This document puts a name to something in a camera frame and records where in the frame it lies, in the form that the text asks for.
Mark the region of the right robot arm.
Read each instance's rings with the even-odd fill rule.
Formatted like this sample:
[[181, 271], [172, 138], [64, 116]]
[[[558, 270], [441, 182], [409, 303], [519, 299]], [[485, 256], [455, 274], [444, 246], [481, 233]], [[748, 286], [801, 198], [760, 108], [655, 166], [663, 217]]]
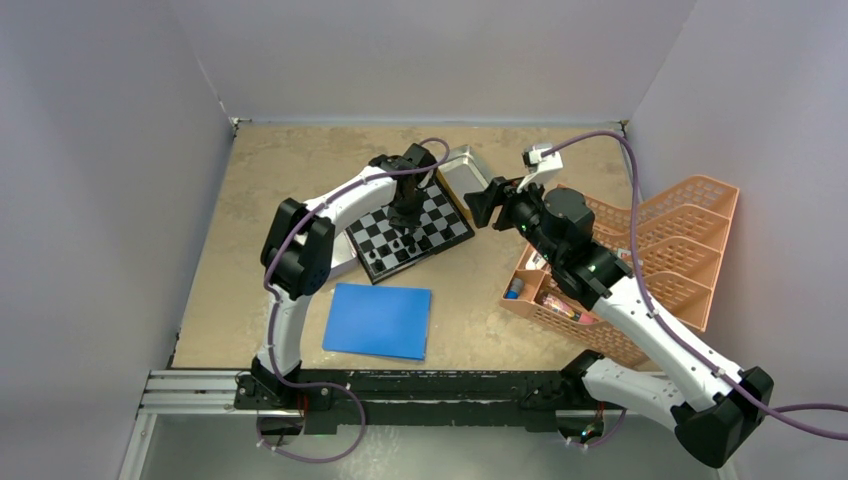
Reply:
[[594, 240], [595, 214], [580, 192], [497, 177], [464, 199], [477, 227], [516, 230], [547, 261], [566, 297], [622, 331], [665, 375], [588, 353], [561, 381], [569, 404], [584, 407], [595, 399], [650, 418], [713, 468], [724, 466], [760, 426], [772, 377], [710, 348], [656, 301], [631, 266]]

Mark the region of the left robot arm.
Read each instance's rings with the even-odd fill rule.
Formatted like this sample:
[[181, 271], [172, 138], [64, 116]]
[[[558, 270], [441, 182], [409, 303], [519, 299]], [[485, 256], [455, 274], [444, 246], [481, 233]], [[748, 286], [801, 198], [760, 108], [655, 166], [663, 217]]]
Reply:
[[259, 395], [272, 408], [297, 399], [297, 371], [306, 313], [331, 273], [334, 242], [354, 221], [390, 206], [405, 228], [421, 210], [420, 193], [445, 163], [421, 141], [402, 155], [379, 155], [352, 179], [316, 198], [280, 203], [261, 250], [263, 286], [269, 294], [264, 342], [251, 366]]

